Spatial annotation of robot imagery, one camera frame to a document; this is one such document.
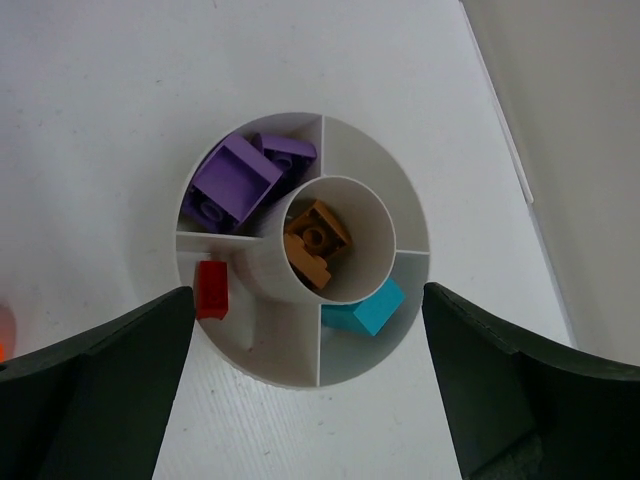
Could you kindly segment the white round divided container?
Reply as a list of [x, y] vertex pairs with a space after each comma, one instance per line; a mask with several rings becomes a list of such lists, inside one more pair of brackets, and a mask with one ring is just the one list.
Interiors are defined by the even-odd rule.
[[356, 127], [306, 112], [214, 139], [182, 188], [174, 246], [215, 350], [292, 389], [385, 360], [417, 320], [429, 269], [400, 164]]

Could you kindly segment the brown lego plate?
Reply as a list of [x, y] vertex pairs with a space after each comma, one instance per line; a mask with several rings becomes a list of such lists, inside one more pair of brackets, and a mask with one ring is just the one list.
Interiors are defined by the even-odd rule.
[[300, 237], [308, 253], [324, 260], [344, 253], [353, 244], [347, 228], [320, 200], [314, 200], [302, 213], [289, 221], [284, 232]]

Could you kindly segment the brown lego brick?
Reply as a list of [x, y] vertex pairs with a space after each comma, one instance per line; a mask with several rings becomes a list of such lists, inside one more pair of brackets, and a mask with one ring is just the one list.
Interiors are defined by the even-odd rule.
[[295, 272], [313, 289], [324, 289], [331, 279], [327, 262], [317, 255], [310, 254], [301, 237], [285, 233], [283, 235], [287, 259]]

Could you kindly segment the purple rounded lego piece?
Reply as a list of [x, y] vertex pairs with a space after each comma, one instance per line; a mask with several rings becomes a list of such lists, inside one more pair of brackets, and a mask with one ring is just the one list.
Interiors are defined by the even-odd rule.
[[236, 231], [282, 176], [282, 171], [238, 134], [230, 134], [199, 166], [181, 213], [215, 234]]

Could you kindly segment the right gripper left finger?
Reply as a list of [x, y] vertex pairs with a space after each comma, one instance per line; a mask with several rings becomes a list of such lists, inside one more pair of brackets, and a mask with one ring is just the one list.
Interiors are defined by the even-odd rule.
[[193, 328], [179, 287], [2, 363], [2, 478], [151, 478]]

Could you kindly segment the teal lego brick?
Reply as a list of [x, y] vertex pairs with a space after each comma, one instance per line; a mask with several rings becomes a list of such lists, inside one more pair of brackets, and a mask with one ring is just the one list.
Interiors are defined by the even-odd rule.
[[323, 305], [324, 326], [360, 335], [376, 336], [405, 300], [405, 294], [391, 278], [365, 300], [345, 305]]

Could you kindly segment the small red lego piece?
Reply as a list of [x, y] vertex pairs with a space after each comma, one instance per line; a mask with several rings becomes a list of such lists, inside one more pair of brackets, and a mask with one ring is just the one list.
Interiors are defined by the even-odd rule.
[[223, 320], [229, 311], [227, 264], [221, 261], [200, 261], [195, 272], [194, 294], [197, 320]]

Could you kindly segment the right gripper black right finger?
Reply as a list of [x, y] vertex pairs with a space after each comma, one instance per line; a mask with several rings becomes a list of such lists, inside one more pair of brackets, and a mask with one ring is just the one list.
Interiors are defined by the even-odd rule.
[[557, 343], [435, 282], [422, 313], [463, 478], [638, 478], [638, 367]]

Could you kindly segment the orange round lego piece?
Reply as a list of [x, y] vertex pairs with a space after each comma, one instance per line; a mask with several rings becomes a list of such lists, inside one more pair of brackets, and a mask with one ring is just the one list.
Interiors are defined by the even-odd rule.
[[0, 306], [0, 347], [1, 362], [12, 358], [16, 348], [16, 319], [13, 311], [6, 305]]

